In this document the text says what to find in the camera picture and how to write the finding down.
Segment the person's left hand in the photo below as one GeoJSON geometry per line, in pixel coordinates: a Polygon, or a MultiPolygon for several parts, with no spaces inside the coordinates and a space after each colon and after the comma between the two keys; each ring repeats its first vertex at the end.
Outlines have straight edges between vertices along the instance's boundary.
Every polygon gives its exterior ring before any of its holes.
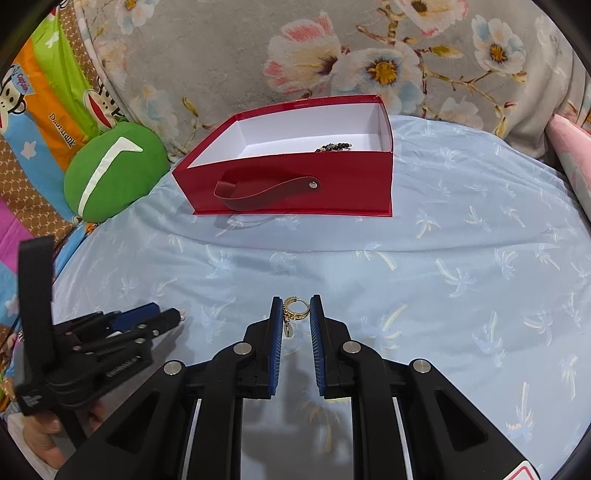
{"type": "Polygon", "coordinates": [[[53,437],[61,432],[62,424],[59,418],[50,411],[38,411],[23,418],[24,444],[35,459],[55,470],[60,469],[66,461],[53,441],[53,437]]]}

